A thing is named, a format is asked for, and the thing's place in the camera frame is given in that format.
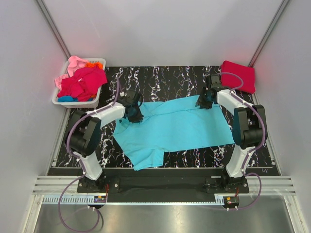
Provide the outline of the cyan t shirt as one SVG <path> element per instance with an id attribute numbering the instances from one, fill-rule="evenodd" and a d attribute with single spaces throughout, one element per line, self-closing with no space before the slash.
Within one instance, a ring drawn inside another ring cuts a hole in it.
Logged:
<path id="1" fill-rule="evenodd" d="M 164 153 L 233 144 L 231 129 L 219 105 L 196 106 L 198 96 L 166 102 L 144 102 L 143 121 L 116 121 L 113 137 L 135 171 L 162 166 Z"/>

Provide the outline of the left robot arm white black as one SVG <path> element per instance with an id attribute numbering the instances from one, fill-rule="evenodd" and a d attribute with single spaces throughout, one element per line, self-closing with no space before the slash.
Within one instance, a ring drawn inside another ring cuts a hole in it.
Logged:
<path id="1" fill-rule="evenodd" d="M 140 106 L 143 96 L 135 90 L 129 90 L 108 105 L 90 112 L 77 110 L 69 122 L 66 149 L 77 159 L 82 167 L 79 186 L 87 191 L 100 192 L 108 189 L 105 174 L 99 165 L 96 148 L 101 139 L 102 128 L 122 118 L 131 123 L 143 120 Z"/>

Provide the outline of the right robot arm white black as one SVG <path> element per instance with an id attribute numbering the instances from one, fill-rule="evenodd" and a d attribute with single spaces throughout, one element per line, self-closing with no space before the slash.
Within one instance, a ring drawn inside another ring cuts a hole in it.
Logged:
<path id="1" fill-rule="evenodd" d="M 253 153 L 267 139 L 265 109 L 240 98 L 235 90 L 221 84 L 222 73 L 209 75 L 207 86 L 202 89 L 196 106 L 211 109 L 219 104 L 233 115 L 232 136 L 235 143 L 229 163 L 222 171 L 214 190 L 235 192 L 245 184 L 245 171 Z"/>

